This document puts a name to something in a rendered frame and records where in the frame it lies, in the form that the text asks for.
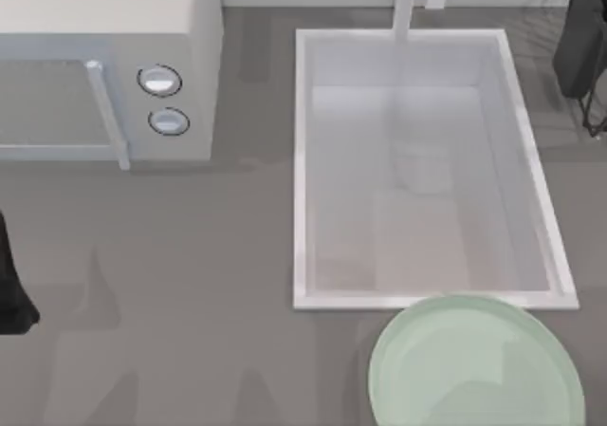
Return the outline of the white sink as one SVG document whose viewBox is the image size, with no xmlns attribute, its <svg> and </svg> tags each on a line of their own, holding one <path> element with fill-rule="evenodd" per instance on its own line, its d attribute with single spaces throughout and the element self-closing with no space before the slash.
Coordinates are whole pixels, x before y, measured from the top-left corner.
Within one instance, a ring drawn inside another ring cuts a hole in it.
<svg viewBox="0 0 607 426">
<path fill-rule="evenodd" d="M 579 307 L 506 33 L 300 29 L 297 309 Z"/>
</svg>

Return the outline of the small microwave knob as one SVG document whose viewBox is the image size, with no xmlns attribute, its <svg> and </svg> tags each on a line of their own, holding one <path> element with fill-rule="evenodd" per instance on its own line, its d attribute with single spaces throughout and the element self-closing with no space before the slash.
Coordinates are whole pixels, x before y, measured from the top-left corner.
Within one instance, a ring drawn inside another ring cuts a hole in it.
<svg viewBox="0 0 607 426">
<path fill-rule="evenodd" d="M 165 107 L 150 112 L 147 118 L 148 125 L 164 137 L 179 137 L 186 133 L 190 126 L 190 119 L 181 110 Z"/>
</svg>

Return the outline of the pale microwave oven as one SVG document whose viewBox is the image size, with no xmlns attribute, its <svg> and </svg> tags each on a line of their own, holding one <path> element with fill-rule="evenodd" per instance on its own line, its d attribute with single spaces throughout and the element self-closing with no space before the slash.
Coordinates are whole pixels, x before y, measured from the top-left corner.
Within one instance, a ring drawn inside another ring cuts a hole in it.
<svg viewBox="0 0 607 426">
<path fill-rule="evenodd" d="M 131 165 L 211 157 L 223 34 L 221 0 L 0 0 L 0 60 L 103 64 Z M 139 87 L 138 70 L 156 64 L 179 73 L 178 93 Z M 165 107 L 188 116 L 186 133 L 164 137 L 148 125 Z"/>
</svg>

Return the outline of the large microwave knob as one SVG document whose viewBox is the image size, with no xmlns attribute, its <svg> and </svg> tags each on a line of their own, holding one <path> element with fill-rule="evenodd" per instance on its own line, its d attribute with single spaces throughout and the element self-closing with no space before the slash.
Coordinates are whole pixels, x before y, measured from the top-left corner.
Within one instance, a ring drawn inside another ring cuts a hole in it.
<svg viewBox="0 0 607 426">
<path fill-rule="evenodd" d="M 183 80 L 171 66 L 156 64 L 141 67 L 138 70 L 137 83 L 151 96 L 168 98 L 180 91 Z"/>
</svg>

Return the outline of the tall white tap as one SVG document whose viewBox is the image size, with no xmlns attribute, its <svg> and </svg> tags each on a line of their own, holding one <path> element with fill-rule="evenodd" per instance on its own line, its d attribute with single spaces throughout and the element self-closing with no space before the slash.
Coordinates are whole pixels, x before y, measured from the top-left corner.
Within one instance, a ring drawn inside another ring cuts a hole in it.
<svg viewBox="0 0 607 426">
<path fill-rule="evenodd" d="M 395 0 L 392 31 L 397 42 L 404 42 L 407 39 L 413 9 L 414 0 Z"/>
</svg>

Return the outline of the pale green bowl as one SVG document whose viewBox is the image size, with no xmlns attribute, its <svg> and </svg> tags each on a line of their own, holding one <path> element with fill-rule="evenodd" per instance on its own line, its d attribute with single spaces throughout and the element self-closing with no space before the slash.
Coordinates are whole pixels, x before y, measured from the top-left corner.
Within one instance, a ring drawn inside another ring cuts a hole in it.
<svg viewBox="0 0 607 426">
<path fill-rule="evenodd" d="M 370 355 L 377 426 L 586 426 L 579 372 L 529 312 L 449 295 L 398 312 Z"/>
</svg>

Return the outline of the microwave oven door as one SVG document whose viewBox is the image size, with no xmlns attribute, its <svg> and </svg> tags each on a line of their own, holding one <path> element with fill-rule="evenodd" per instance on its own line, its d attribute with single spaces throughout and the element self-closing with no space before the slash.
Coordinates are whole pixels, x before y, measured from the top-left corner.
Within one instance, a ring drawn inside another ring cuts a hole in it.
<svg viewBox="0 0 607 426">
<path fill-rule="evenodd" d="M 84 63 L 0 60 L 0 161 L 116 161 Z"/>
</svg>

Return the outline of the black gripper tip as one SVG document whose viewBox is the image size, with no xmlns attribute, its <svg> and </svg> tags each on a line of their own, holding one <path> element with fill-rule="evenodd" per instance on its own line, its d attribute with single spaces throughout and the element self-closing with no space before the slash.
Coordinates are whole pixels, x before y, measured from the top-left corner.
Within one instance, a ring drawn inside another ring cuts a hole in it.
<svg viewBox="0 0 607 426">
<path fill-rule="evenodd" d="M 40 311 L 18 276 L 6 220 L 0 211 L 0 336 L 25 335 L 40 320 Z"/>
</svg>

